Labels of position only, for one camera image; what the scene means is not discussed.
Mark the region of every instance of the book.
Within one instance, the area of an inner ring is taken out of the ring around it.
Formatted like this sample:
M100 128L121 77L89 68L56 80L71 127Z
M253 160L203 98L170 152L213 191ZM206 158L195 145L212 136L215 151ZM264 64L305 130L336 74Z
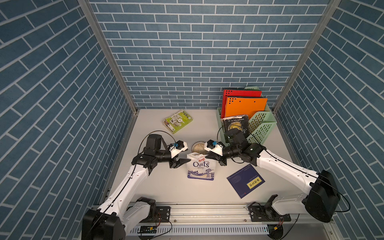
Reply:
M243 167L227 179L240 198L245 197L265 182L251 164Z
M242 96L242 97L261 97L261 91L255 90L236 90L236 89L224 89L223 90L223 102L222 102L222 110L221 110L221 118L225 118L225 105L227 104L227 98L232 96Z
M171 131L176 133L178 130L185 127L188 123L192 122L193 118L184 110L180 110L172 116L163 120L163 125Z
M245 137L249 136L249 131L248 131L248 115L238 115L238 116L233 116L233 117L227 117L223 118L223 124L224 124L224 135L226 134L227 131L237 128L240 131L243 132Z
M225 117L247 114L249 118L258 111L264 111L267 98L236 97L227 98L225 105Z

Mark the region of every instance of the white tabletop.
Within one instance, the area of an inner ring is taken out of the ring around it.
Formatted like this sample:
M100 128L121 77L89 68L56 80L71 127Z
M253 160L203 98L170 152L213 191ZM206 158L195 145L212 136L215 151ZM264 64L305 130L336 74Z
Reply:
M155 130L168 131L162 125L162 120L176 112L176 109L140 110L111 191L116 189L128 172L143 138ZM216 110L187 109L186 112L193 117L193 121L173 134L176 141L182 140L189 147L188 151L179 154L179 158L186 158L186 155L191 153L190 149L195 142L216 140L218 131ZM173 142L172 138L163 132L156 132L156 134L162 135L167 144ZM275 126L264 145L278 156L291 161L277 126ZM248 163L237 164L230 159L227 162L227 166L216 165L215 179L213 181L187 178L186 164L177 169L170 169L168 163L159 163L139 187L132 201L136 201L139 197L148 197L155 199L157 202L249 203L254 201L266 202L273 194L291 195L301 192L296 186L273 172L255 167L257 172L264 178L265 183L241 199L228 182L227 177L245 167Z

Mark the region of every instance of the folder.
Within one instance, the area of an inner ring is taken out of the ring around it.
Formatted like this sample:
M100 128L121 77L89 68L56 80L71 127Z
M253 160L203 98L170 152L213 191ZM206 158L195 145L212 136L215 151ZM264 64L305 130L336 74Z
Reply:
M227 97L225 117L247 114L250 119L256 112L265 110L267 100L267 98Z
M223 103L221 108L221 118L225 118L225 105L227 104L227 97L230 97L230 96L261 97L261 95L262 95L261 91L224 89Z

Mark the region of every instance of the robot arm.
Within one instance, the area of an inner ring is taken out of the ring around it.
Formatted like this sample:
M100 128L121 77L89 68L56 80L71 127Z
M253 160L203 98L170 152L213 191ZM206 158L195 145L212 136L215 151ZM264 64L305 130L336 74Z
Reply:
M163 143L165 150L160 150ZM178 168L190 159L176 159L178 154L188 149L187 143L178 141L169 147L161 135L151 134L142 153L132 160L127 175L116 190L95 210L88 210L83 218L81 239L125 239L129 232L144 219L154 220L156 203L153 199L139 198L129 209L139 185L151 174L159 162L168 162L170 168Z
M265 206L268 215L309 213L319 221L330 222L340 201L332 174L325 170L317 173L303 168L260 144L250 144L238 129L229 130L227 137L230 141L227 147L221 142L206 142L205 150L209 151L206 158L216 159L222 166L226 166L227 158L240 157L244 162L274 172L303 192L292 196L273 195Z

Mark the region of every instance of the black cable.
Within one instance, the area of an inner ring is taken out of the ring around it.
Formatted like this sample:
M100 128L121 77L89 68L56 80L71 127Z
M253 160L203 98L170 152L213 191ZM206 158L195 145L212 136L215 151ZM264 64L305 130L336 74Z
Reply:
M262 210L262 206L261 206L260 203L258 203L258 202L253 202L253 203L251 203L251 205L248 206L248 211L252 212L251 209L250 209L250 207L252 207L253 204L258 204L258 205L260 206L260 211ZM265 213L263 213L263 215L264 215L264 217L265 217L267 220L273 222L273 219L270 219Z
M299 219L299 216L300 216L300 214L297 215L296 221L293 223L293 225L292 225L291 228L288 230L288 232L287 232L283 237L281 237L281 238L278 239L278 240L281 240L281 239L285 238L285 237L288 235L288 233L292 230L293 226L296 224L297 220Z
M261 146L263 146L263 145L257 140L257 138L256 138L252 133L250 133L250 134L251 134L251 135L253 136L253 138L257 141L258 144L260 144ZM289 164L286 163L286 162L281 161L280 159L278 159L278 158L276 158L275 156L273 156L272 154L270 154L268 151L266 151L266 152L267 152L271 157L273 157L274 159L279 160L280 162L282 162L282 163L284 163L284 164L286 164L286 165L288 165L288 166L290 166L290 167L296 169L297 171L300 171L300 172L302 172L302 173L304 173L304 174L306 174L306 175L308 175L308 176L311 176L311 177L314 177L314 178L316 178L316 179L319 179L319 180L322 181L323 183L325 183L325 184L327 184L328 186L330 186L331 188L333 188L338 194L340 194L340 196L342 196L342 197L345 199L345 201L347 201L347 203L348 203L348 209L347 209L347 210L344 210L344 211L335 211L335 212L348 212L348 211L351 209L351 204L349 203L348 199L347 199L341 192L339 192L336 188L334 188L333 186L331 186L329 183L325 182L324 180L322 180L322 179L320 179L320 178L318 178L318 177L312 176L312 175L309 174L309 173L306 173L306 172L304 172L304 171L301 171L300 169L297 169L297 168L295 168L295 167L289 165Z
M162 130L156 130L156 131L153 131L153 132L148 133L148 134L144 137L144 139L141 141L141 144L140 144L140 146L139 146L139 149L138 149L138 151L137 151L137 154L140 154L140 148L141 148L141 145L143 144L145 138L148 137L151 133L154 133L154 132L165 132L165 131L162 131ZM167 132L165 132L165 133L168 134L168 135L173 139L173 141L175 142L175 145L176 145L176 140L175 140L175 138L172 137L172 135L170 135L169 133L167 133Z
M223 128L223 126L221 126L221 128L219 128L218 129L218 131L217 131L217 134L216 134L216 139L217 139L217 141L218 141L218 133L220 132L220 130Z
M113 201L110 203L110 205L103 211L103 213L100 215L100 217L95 221L95 223L92 225L91 229L88 231L88 233L85 235L85 238L84 239L87 239L89 233L91 232L91 230L96 226L97 222L100 220L100 218L104 215L104 213L108 210L108 208L110 206L112 206L113 202L118 198L118 196L120 195L120 193L123 191L123 189L125 188L125 186L128 184L129 180L131 179L131 176L133 175L133 173L135 172L135 169L136 169L136 164L135 164L135 167L133 168L133 171L132 171L132 174L129 176L128 178L128 181L124 184L124 187L120 190L119 194L115 197L115 199L113 199Z
M248 159L248 162L251 162L252 161L252 158L250 157L250 156L248 156L247 154L242 154L241 152L241 150L240 150L240 148L239 148L239 146L238 145L236 145L236 149L238 150L238 152L239 152L239 156L244 156L244 157L246 157L247 159Z
M159 237L159 236L161 236L161 235L167 234L167 233L169 233L169 232L172 230L172 227L173 227L173 226L172 226L172 223L171 223L168 219L165 219L165 218L159 218L159 219L168 221L168 222L170 223L170 230L168 230L167 232L162 233L162 234L160 234L160 235L154 236L152 239L154 239L155 237Z
M279 227L281 227L283 224L278 224L278 225L276 225L275 227L273 227L273 228L271 228L271 229L268 229L268 231L275 231L275 230L277 230Z
M236 162L236 161L233 159L233 157L231 157L231 159L232 159L232 161L234 161L235 163L239 163L239 164L241 164L241 163L245 163L244 161L243 161L243 162Z

